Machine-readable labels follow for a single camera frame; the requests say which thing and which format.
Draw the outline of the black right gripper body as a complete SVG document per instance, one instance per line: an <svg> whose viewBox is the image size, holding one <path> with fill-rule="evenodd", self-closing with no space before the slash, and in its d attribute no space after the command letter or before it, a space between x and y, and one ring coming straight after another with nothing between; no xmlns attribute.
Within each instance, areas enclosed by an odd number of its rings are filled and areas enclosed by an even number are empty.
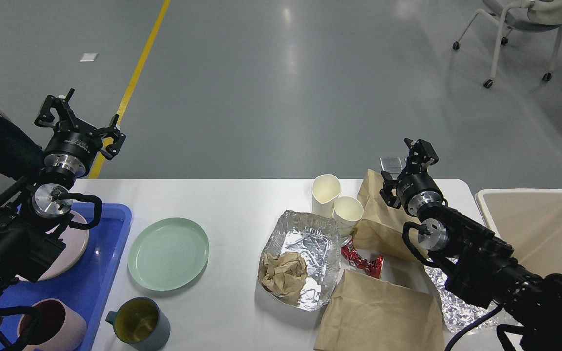
<svg viewBox="0 0 562 351"><path fill-rule="evenodd" d="M400 208L411 217L418 217L424 205L444 203L442 191L428 173L414 174L397 180L399 184L396 194L400 200Z"/></svg>

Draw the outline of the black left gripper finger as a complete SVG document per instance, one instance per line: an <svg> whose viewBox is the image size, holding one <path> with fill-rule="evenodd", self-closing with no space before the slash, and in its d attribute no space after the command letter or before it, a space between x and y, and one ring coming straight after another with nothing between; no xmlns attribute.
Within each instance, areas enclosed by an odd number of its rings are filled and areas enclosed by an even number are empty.
<svg viewBox="0 0 562 351"><path fill-rule="evenodd" d="M89 131L91 140L101 142L101 146L98 146L98 151L106 160L113 160L120 153L127 138L120 129L118 124L119 118L119 114L114 114L109 126Z"/></svg>
<svg viewBox="0 0 562 351"><path fill-rule="evenodd" d="M77 130L77 118L69 106L69 100L74 92L75 89L71 88L62 97L49 94L34 120L34 125L53 130Z"/></svg>

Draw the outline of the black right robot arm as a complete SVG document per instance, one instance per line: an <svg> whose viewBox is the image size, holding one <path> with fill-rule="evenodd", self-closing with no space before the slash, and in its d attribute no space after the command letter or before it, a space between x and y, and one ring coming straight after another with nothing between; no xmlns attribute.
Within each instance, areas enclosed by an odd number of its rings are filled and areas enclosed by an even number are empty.
<svg viewBox="0 0 562 351"><path fill-rule="evenodd" d="M505 351L514 346L509 334L521 337L524 351L562 351L562 274L540 277L513 257L513 247L495 233L448 206L428 173L439 157L430 142L404 140L409 149L397 177L383 170L383 201L402 208L417 223L406 222L405 246L423 265L442 270L447 291L466 302L496 308L458 332L446 345L450 351L468 331L504 310L517 324L500 324L497 337Z"/></svg>

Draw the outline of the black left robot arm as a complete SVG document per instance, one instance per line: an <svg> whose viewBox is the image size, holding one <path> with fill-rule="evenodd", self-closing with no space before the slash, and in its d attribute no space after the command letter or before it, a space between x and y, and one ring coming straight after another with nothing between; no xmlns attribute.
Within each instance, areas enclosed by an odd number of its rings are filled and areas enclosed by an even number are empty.
<svg viewBox="0 0 562 351"><path fill-rule="evenodd" d="M89 230L102 218L103 203L95 195L74 193L78 178L87 176L98 154L111 160L126 135L119 114L109 126L96 128L77 118L64 97L48 95L34 123L53 129L42 154L42 167L24 174L0 194L0 298L20 277L37 282L65 249L67 228ZM0 308L0 343L5 351L21 351L37 332L40 311L29 305Z"/></svg>

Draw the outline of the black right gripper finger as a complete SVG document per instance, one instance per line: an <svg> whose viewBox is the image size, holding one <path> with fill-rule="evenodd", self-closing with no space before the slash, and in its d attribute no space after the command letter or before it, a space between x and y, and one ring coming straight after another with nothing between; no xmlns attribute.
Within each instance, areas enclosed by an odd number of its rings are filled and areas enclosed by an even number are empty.
<svg viewBox="0 0 562 351"><path fill-rule="evenodd" d="M414 174L427 174L428 167L439 162L439 156L430 142L421 138L415 141L405 138L404 142L409 149L404 166L404 177Z"/></svg>
<svg viewBox="0 0 562 351"><path fill-rule="evenodd" d="M381 176L383 177L383 187L379 191L379 194L386 205L394 209L399 209L400 200L396 194L396 187L399 184L399 180L393 178L392 174L386 170L381 170Z"/></svg>

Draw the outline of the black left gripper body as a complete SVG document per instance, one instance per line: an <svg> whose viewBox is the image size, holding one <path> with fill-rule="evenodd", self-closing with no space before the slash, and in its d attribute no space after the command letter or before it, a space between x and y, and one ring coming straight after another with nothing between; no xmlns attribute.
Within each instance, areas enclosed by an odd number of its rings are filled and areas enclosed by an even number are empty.
<svg viewBox="0 0 562 351"><path fill-rule="evenodd" d="M59 122L44 151L45 167L62 167L85 177L103 147L96 127L87 122Z"/></svg>

